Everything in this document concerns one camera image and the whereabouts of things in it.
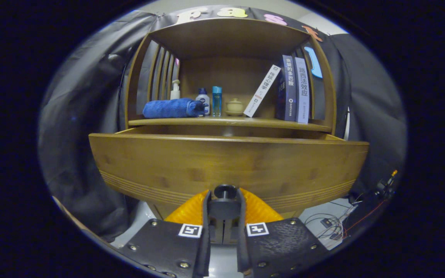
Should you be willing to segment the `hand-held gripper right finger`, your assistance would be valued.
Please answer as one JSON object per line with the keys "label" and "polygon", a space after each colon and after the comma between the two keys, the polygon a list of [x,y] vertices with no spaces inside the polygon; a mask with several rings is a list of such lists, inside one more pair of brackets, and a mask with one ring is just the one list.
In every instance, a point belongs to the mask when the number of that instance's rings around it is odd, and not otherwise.
{"label": "hand-held gripper right finger", "polygon": [[328,256],[329,251],[299,218],[264,222],[248,220],[250,207],[242,188],[237,269],[246,278],[298,278]]}

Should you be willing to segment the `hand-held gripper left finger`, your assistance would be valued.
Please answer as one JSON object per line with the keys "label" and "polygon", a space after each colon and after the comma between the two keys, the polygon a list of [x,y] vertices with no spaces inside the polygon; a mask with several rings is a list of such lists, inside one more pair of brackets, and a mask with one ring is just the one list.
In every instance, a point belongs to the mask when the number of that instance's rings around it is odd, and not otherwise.
{"label": "hand-held gripper left finger", "polygon": [[211,256],[208,202],[211,198],[209,190],[200,195],[195,210],[200,216],[199,225],[150,219],[119,253],[153,278],[208,276]]}

